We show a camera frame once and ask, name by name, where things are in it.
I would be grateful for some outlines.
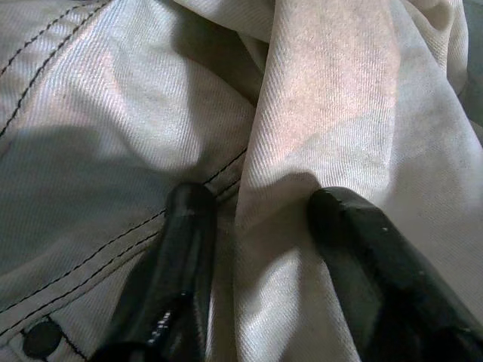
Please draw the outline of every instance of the black stitching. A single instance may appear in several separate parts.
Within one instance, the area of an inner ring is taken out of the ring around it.
[[[29,45],[31,45],[35,40],[38,39],[38,37],[40,35],[42,35],[44,32],[46,32],[47,30],[49,30],[55,23],[58,23],[59,20],[61,20],[62,18],[66,17],[67,15],[69,15],[69,13],[75,9],[79,9],[79,8],[83,8],[85,6],[88,6],[88,5],[92,5],[92,3],[90,4],[82,4],[82,5],[76,5],[74,6],[73,8],[70,8],[68,9],[65,13],[63,13],[62,15],[60,15],[57,19],[54,19],[53,21],[51,21],[49,24],[47,24],[47,26],[45,27],[45,29],[42,29],[40,32],[38,32],[37,35],[35,35],[33,38],[31,38],[30,40],[26,41],[23,46],[21,48],[18,48],[17,51],[15,52],[15,54],[12,56],[12,58],[10,58],[7,62],[7,65],[4,66],[2,68],[2,70],[0,70],[0,77],[3,75],[3,73],[5,73],[5,71],[8,69],[9,66],[12,65],[13,61],[15,60],[15,58],[18,56],[18,54],[20,54],[25,48],[27,48]]]
[[[150,219],[148,220],[145,220],[143,221],[141,224],[133,227],[133,228],[130,228],[129,230],[127,230],[126,232],[123,232],[122,234],[120,234],[119,236],[117,236],[116,238],[113,238],[111,239],[110,241],[108,241],[106,244],[104,244],[102,247],[100,247],[99,249],[97,249],[93,254],[91,254],[87,259],[85,259],[81,264],[78,264],[76,265],[73,269],[65,272],[63,275],[61,275],[60,277],[54,279],[53,281],[49,282],[48,284],[44,285],[42,288],[36,290],[35,292],[33,292],[32,294],[28,295],[28,296],[25,296],[23,297],[21,300],[19,300],[18,302],[15,302],[14,304],[12,305],[9,305],[7,308],[5,308],[4,310],[0,311],[0,313],[3,313],[4,311],[7,311],[8,309],[11,309],[13,308],[14,306],[20,304],[21,302],[23,302],[24,300],[30,298],[31,296],[34,296],[35,294],[37,293],[40,293],[41,291],[43,291],[44,289],[46,289],[47,287],[51,286],[53,283],[57,283],[60,279],[64,279],[66,276],[68,276],[70,273],[76,271],[77,269],[79,269],[81,266],[83,266],[86,262],[88,262],[89,260],[92,260],[98,253],[100,253],[102,250],[106,249],[106,247],[108,247],[110,244],[112,244],[114,241],[117,241],[119,240],[120,238],[124,237],[125,235],[129,234],[130,232],[140,228],[141,226],[147,224],[148,222],[154,220],[156,217],[158,216],[161,216],[163,213],[165,213],[166,210],[163,210],[161,211],[160,213],[157,213],[156,215],[152,216]]]
[[[227,192],[228,190],[230,190],[234,185],[236,185],[238,182],[240,181],[240,179],[237,179],[236,181],[234,181],[233,183],[230,183],[227,187],[225,187],[223,190],[221,190],[220,192],[218,192],[218,197],[220,197],[222,194],[224,194],[225,192]]]
[[[235,182],[233,182],[229,187],[227,188],[224,188],[223,190],[221,190],[221,192],[219,192],[217,194],[217,198],[222,195],[224,192],[226,192],[230,187],[233,187],[240,179],[237,179]],[[41,305],[40,307],[38,307],[35,311],[31,311],[30,313],[28,313],[28,315],[26,315],[24,318],[22,318],[20,321],[16,322],[15,324],[11,325],[9,328],[7,328],[6,330],[4,330],[3,332],[0,333],[0,337],[2,337],[4,334],[6,334],[6,332],[8,332],[9,330],[12,330],[13,328],[15,328],[16,326],[18,326],[19,324],[21,324],[24,320],[26,320],[27,318],[33,316],[35,313],[37,313],[38,311],[42,310],[43,308],[49,306],[50,304],[52,303],[55,303],[57,300],[60,300],[62,298],[64,298],[65,296],[68,296],[70,293],[74,292],[75,290],[77,290],[78,288],[86,285],[91,279],[93,279],[96,275],[98,275],[99,273],[102,272],[102,270],[104,270],[107,266],[111,265],[117,258],[120,258],[121,256],[123,256],[124,254],[126,254],[129,250],[137,247],[138,245],[141,245],[142,243],[144,243],[145,241],[148,241],[150,238],[153,238],[155,237],[156,235],[158,234],[158,232],[154,232],[152,233],[151,235],[147,236],[146,238],[138,241],[136,244],[133,244],[131,245],[130,247],[128,247],[126,250],[120,252],[118,255],[114,256],[110,261],[108,261],[107,264],[103,265],[102,267],[100,267],[98,270],[95,271],[95,273],[93,273],[87,280],[83,281],[82,283],[80,283],[79,285],[73,287],[71,290],[65,292],[64,294],[62,294],[61,296],[58,296],[54,299],[52,299],[50,302],[48,303],[45,303],[44,305]]]
[[[0,138],[5,134],[5,131],[7,130],[8,125],[14,120],[15,116],[17,115],[18,111],[20,110],[20,107],[22,106],[22,102],[25,99],[27,93],[29,92],[30,88],[32,88],[33,84],[37,80],[37,77],[40,75],[40,73],[42,72],[42,70],[44,70],[44,68],[46,67],[46,65],[48,64],[48,62],[65,45],[65,43],[67,43],[68,40],[71,39],[71,37],[80,29],[81,26],[83,26],[89,19],[91,19],[100,9],[104,8],[107,4],[109,4],[109,2],[106,2],[106,3],[102,4],[98,8],[94,9],[94,11],[90,12],[89,15],[85,19],[83,19],[83,21],[81,21],[81,23],[79,25],[77,25],[72,30],[72,32],[70,34],[68,34],[68,36],[66,36],[61,41],[61,43],[57,46],[57,48],[49,54],[48,58],[46,60],[44,60],[44,62],[42,63],[42,65],[35,72],[33,78],[30,80],[29,85],[27,85],[27,87],[23,90],[22,94],[20,95],[20,99],[17,101],[17,107],[15,107],[14,112],[11,114],[10,118],[7,120],[7,123],[2,128],[2,130],[0,130]]]
[[[63,331],[62,327],[52,319],[51,315],[50,314],[47,314],[47,319],[51,322],[51,323],[54,323],[56,326],[59,327],[59,330],[60,330],[60,334],[62,335],[62,337],[66,340],[66,343],[70,346],[70,348],[74,351],[75,354],[77,354],[80,358],[82,358],[83,360],[85,360],[87,362],[88,358],[85,357],[85,354],[83,354],[81,352],[80,349],[77,348],[76,345],[74,345],[74,343],[72,343],[72,341],[70,340],[70,338],[66,335],[66,333]]]
[[[244,149],[243,151],[241,151],[235,158],[233,158],[231,160],[231,162],[229,164],[227,164],[224,168],[222,168],[221,170],[219,170],[218,172],[216,172],[212,177],[210,177],[209,179],[207,179],[203,185],[206,185],[207,183],[210,183],[211,181],[213,181],[220,173],[222,173],[224,170],[226,170],[233,162],[235,162],[236,160],[238,160],[241,156],[243,156],[245,153],[246,153],[247,149]]]
[[[239,155],[237,155],[235,158],[233,158],[225,167],[223,167],[220,171],[216,172],[214,174],[214,176],[210,177],[207,181],[205,181],[203,183],[203,185],[206,185],[208,184],[210,181],[213,181],[213,179],[217,176],[219,176],[224,170],[226,170],[231,164],[235,163],[244,153],[246,152],[246,149]],[[123,232],[122,234],[120,234],[119,236],[117,236],[116,238],[113,238],[111,240],[109,240],[107,243],[105,243],[103,246],[101,246],[99,249],[97,249],[94,253],[92,253],[87,259],[85,259],[84,261],[82,261],[80,264],[76,265],[73,269],[69,270],[69,271],[66,271],[63,275],[59,276],[58,278],[54,279],[53,281],[49,282],[48,284],[44,285],[42,288],[36,290],[35,292],[29,294],[28,296],[24,296],[21,300],[13,303],[13,304],[10,304],[8,307],[6,307],[5,309],[2,309],[0,311],[0,314],[13,308],[14,306],[16,305],[19,305],[21,302],[23,302],[24,300],[30,298],[31,296],[34,296],[35,294],[37,293],[40,293],[41,291],[47,289],[49,286],[51,286],[52,284],[54,283],[57,283],[58,281],[60,281],[61,279],[64,279],[65,277],[67,277],[68,275],[70,275],[72,272],[74,272],[75,270],[81,268],[86,262],[92,260],[98,253],[100,253],[102,250],[104,250],[106,247],[108,247],[110,244],[114,243],[115,241],[119,240],[120,238],[123,238],[125,235],[129,234],[130,232],[133,232],[134,230],[140,228],[141,226],[144,226],[145,224],[147,224],[148,222],[151,222],[153,221],[154,219],[156,219],[157,217],[161,216],[163,213],[165,213],[166,209],[162,210],[161,212],[157,213],[156,215],[150,217],[149,219],[143,221],[141,224],[139,225],[136,225],[132,228],[130,228],[129,230],[127,230],[126,232]]]

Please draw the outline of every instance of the black button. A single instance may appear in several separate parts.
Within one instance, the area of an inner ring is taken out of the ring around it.
[[[25,334],[23,352],[30,358],[46,358],[55,351],[62,339],[62,331],[54,322],[45,321]]]

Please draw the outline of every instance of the clothing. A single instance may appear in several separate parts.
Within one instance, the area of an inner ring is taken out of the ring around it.
[[[0,2],[0,361],[45,318],[47,360],[91,356],[181,181],[220,202],[208,360],[358,360],[306,227],[325,186],[483,321],[467,50],[458,0]]]

